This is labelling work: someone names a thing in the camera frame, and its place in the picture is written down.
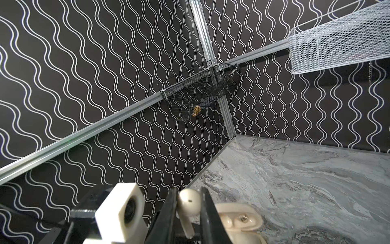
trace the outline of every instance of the wavy line pattern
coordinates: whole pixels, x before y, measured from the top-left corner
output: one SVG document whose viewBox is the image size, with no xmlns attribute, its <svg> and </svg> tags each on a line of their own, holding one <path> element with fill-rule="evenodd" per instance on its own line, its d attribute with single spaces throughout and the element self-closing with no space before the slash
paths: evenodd
<svg viewBox="0 0 390 244">
<path fill-rule="evenodd" d="M 294 26 L 353 2 L 203 0 L 215 55 L 225 61 L 287 37 Z M 376 3 L 364 0 L 297 31 Z M 389 152 L 389 60 L 291 75 L 288 50 L 241 64 L 241 83 L 227 95 L 237 133 Z"/>
<path fill-rule="evenodd" d="M 217 103 L 186 123 L 173 121 L 166 104 L 159 102 L 0 186 L 0 202 L 59 222 L 69 217 L 94 185 L 137 182 L 145 196 L 144 218 L 149 223 L 169 189 L 183 189 L 226 142 Z M 30 221 L 21 229 L 10 214 L 1 213 L 3 233 L 15 241 L 24 238 L 38 243 L 51 228 Z"/>
<path fill-rule="evenodd" d="M 1 1 L 0 167 L 204 62 L 190 11 L 181 0 Z"/>
</svg>

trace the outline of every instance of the marble surface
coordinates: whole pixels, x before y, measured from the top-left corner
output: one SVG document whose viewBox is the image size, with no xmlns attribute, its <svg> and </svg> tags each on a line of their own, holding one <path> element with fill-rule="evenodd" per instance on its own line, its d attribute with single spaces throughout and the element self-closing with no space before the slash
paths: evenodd
<svg viewBox="0 0 390 244">
<path fill-rule="evenodd" d="M 390 243 L 390 156 L 237 136 L 190 188 L 257 209 L 272 243 Z"/>
</svg>

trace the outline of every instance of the aluminum rail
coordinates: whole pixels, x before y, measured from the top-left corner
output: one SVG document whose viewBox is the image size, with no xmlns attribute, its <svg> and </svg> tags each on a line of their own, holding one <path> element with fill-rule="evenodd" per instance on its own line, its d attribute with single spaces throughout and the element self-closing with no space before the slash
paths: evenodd
<svg viewBox="0 0 390 244">
<path fill-rule="evenodd" d="M 211 45 L 211 40 L 207 30 L 207 23 L 204 19 L 202 5 L 199 0 L 190 0 L 190 5 L 193 11 L 194 19 L 198 27 L 198 32 L 204 55 L 207 60 L 211 60 L 213 65 L 216 63 L 216 57 Z M 240 64 L 258 57 L 268 55 L 273 52 L 277 52 L 288 48 L 288 40 L 283 39 L 265 47 L 259 48 L 252 52 L 243 54 L 241 56 L 229 59 L 225 63 L 228 64 Z M 12 162 L 2 168 L 0 168 L 0 185 L 14 179 L 15 177 L 27 172 L 28 170 L 44 163 L 45 161 L 52 159 L 53 157 L 65 152 L 66 150 L 80 144 L 81 142 L 97 135 L 98 133 L 112 127 L 113 125 L 133 116 L 134 114 L 152 106 L 153 104 L 163 99 L 160 92 L 157 92 L 135 104 L 128 106 L 102 120 L 99 120 L 92 125 L 89 125 L 59 141 L 56 141 L 36 152 L 33 152 L 15 162 Z M 229 110 L 226 96 L 223 96 L 218 100 L 218 104 L 223 116 L 223 121 L 228 133 L 229 138 L 233 138 L 236 135 L 236 130 L 232 121 L 232 115 Z"/>
<path fill-rule="evenodd" d="M 206 60 L 211 60 L 212 65 L 216 64 L 216 57 L 213 50 L 212 41 L 207 29 L 207 22 L 203 14 L 203 6 L 200 0 L 189 0 L 192 15 L 195 20 L 196 27 L 199 33 L 199 39 L 202 44 L 204 57 Z M 230 113 L 229 104 L 227 103 L 226 95 L 218 100 L 223 123 L 227 131 L 227 136 L 231 139 L 236 136 L 236 129 L 233 124 L 232 114 Z"/>
<path fill-rule="evenodd" d="M 241 56 L 229 59 L 228 61 L 225 61 L 224 63 L 235 65 L 235 64 L 242 64 L 244 62 L 251 61 L 253 59 L 257 59 L 260 57 L 263 57 L 265 55 L 283 50 L 289 48 L 289 41 L 288 39 L 283 39 L 280 41 L 277 41 L 275 43 L 269 44 L 265 47 L 256 49 L 254 51 L 248 52 L 246 54 L 243 54 Z"/>
<path fill-rule="evenodd" d="M 0 168 L 0 185 L 23 174 L 24 172 L 52 159 L 81 142 L 97 135 L 113 125 L 161 101 L 161 93 L 155 93 L 135 104 L 128 106 L 106 118 L 99 120 L 67 137 L 62 138 L 36 152 Z"/>
</svg>

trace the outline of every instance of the black wire basket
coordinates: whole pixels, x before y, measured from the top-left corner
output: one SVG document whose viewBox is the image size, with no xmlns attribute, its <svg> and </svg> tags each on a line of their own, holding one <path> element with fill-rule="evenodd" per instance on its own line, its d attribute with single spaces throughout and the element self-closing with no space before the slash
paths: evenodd
<svg viewBox="0 0 390 244">
<path fill-rule="evenodd" d="M 202 66 L 208 67 L 190 75 Z M 190 76 L 168 86 L 171 80 L 178 80 L 183 73 Z M 196 117 L 202 110 L 235 88 L 239 81 L 239 73 L 238 66 L 226 63 L 211 66 L 211 61 L 207 61 L 161 82 L 161 86 L 166 87 L 161 89 L 161 94 L 168 102 L 174 120 L 190 121 L 192 117 Z"/>
</svg>

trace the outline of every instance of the earbud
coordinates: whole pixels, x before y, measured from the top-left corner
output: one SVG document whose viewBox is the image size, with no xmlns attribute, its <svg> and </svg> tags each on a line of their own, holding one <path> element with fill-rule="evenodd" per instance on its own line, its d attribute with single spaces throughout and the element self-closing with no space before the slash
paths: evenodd
<svg viewBox="0 0 390 244">
<path fill-rule="evenodd" d="M 193 189 L 184 189 L 177 196 L 177 214 L 188 239 L 195 235 L 190 217 L 200 214 L 200 194 Z"/>
<path fill-rule="evenodd" d="M 200 194 L 193 189 L 184 189 L 180 191 L 177 205 L 183 214 L 187 217 L 193 217 L 200 214 Z"/>
</svg>

